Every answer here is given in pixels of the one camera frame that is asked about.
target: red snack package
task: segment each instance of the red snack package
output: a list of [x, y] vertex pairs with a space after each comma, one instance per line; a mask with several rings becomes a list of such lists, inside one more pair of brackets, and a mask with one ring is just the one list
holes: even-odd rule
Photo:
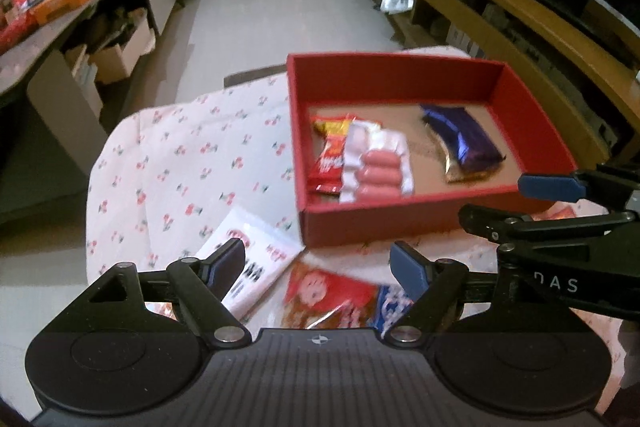
[[540, 214], [534, 214], [531, 216], [534, 221], [546, 221], [547, 219], [570, 219], [571, 217], [577, 217], [575, 215], [574, 208], [567, 204], [558, 208], [559, 205], [554, 205], [550, 209], [541, 212]]
[[0, 55], [19, 44], [38, 29], [38, 22], [30, 12], [21, 13], [0, 31]]
[[364, 328], [374, 318], [378, 287], [297, 262], [284, 298], [283, 328]]
[[349, 125], [356, 120], [354, 114], [331, 118], [314, 116], [311, 124], [318, 134], [324, 136], [324, 149], [318, 156], [308, 178], [308, 188], [312, 192], [340, 194], [342, 188], [342, 152], [347, 139]]

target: red cardboard box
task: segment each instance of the red cardboard box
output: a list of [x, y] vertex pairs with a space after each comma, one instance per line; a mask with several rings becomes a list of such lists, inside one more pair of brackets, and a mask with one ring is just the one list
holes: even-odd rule
[[[458, 229], [465, 203], [536, 213], [548, 201], [524, 198], [523, 172], [567, 174], [576, 166], [556, 128], [519, 77], [488, 60], [408, 54], [289, 55], [296, 202], [308, 247], [329, 247]], [[506, 156], [487, 180], [447, 184], [430, 155], [419, 103], [465, 105]], [[307, 187], [321, 140], [314, 114], [352, 112], [407, 135], [415, 194], [380, 202], [337, 203]]]

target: white paper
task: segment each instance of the white paper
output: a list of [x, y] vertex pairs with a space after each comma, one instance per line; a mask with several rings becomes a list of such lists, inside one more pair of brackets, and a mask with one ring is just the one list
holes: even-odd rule
[[234, 237], [244, 243], [244, 271], [222, 303], [236, 319], [241, 319], [305, 247], [244, 208], [234, 206], [195, 256], [206, 259]]

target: pink sausage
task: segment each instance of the pink sausage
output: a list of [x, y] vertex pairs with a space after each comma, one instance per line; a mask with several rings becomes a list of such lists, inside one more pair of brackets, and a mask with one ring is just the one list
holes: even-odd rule
[[360, 183], [399, 187], [402, 184], [402, 172], [389, 167], [365, 165], [362, 169], [356, 171], [356, 179]]
[[364, 165], [375, 165], [376, 167], [400, 168], [400, 156], [391, 151], [372, 150], [362, 155]]
[[389, 185], [367, 185], [362, 184], [357, 188], [356, 201], [386, 200], [389, 198], [399, 198], [402, 195], [400, 188]]

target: cherry print tablecloth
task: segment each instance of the cherry print tablecloth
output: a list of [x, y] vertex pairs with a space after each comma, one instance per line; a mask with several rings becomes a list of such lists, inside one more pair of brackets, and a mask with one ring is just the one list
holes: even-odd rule
[[[442, 48], [435, 52], [461, 53]], [[194, 255], [234, 204], [299, 239], [288, 99], [286, 74], [278, 74], [205, 94], [191, 103], [145, 109], [121, 122], [90, 177], [88, 282], [119, 261], [132, 261], [139, 271], [146, 271]], [[578, 215], [600, 211], [588, 202], [573, 209]], [[556, 206], [554, 211], [566, 210]], [[476, 271], [497, 268], [495, 245], [462, 230], [407, 240], [430, 259], [458, 259]], [[388, 267], [389, 245], [318, 249], [303, 256], [305, 262], [331, 271], [393, 284], [397, 282]], [[277, 325], [274, 318], [286, 279], [287, 274], [266, 296], [250, 329]], [[622, 377], [620, 322], [582, 316], [606, 340], [614, 358], [602, 409]]]

